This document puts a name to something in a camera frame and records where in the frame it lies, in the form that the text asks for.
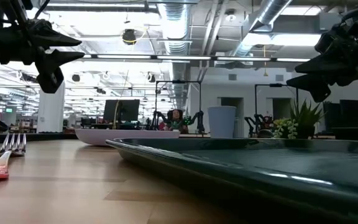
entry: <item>potted plant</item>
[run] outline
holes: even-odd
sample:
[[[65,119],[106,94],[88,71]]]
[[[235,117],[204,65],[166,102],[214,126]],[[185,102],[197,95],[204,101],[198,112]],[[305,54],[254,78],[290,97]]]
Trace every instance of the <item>potted plant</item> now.
[[[312,109],[306,100],[301,108],[295,103],[291,109],[290,119],[275,121],[275,138],[308,139],[314,134],[314,125],[323,117],[322,109],[318,110],[319,104]]]

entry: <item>dark green tray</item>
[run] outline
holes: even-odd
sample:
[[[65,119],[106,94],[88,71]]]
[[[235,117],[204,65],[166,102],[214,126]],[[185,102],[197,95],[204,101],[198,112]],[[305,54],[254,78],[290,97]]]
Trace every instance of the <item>dark green tray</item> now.
[[[358,222],[358,142],[116,139],[120,155],[253,221]]]

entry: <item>wooden table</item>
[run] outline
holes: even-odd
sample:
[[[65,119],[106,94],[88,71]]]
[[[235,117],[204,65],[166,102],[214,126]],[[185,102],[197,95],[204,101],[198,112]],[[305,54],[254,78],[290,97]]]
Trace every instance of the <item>wooden table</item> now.
[[[9,173],[0,181],[0,223],[243,223],[116,150],[78,140],[28,142]]]

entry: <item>white bowl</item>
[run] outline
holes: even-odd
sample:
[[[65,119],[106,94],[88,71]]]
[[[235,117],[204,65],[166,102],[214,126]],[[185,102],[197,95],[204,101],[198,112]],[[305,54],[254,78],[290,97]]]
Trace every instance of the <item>white bowl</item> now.
[[[106,140],[117,138],[179,138],[179,131],[143,131],[111,129],[75,129],[78,139],[95,146],[107,146]]]

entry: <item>wall vent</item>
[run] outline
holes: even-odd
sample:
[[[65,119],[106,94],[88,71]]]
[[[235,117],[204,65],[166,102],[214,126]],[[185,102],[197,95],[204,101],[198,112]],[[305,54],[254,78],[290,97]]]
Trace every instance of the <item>wall vent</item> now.
[[[230,81],[237,81],[237,75],[236,74],[229,74],[229,80]]]
[[[284,82],[284,75],[276,75],[276,82]]]

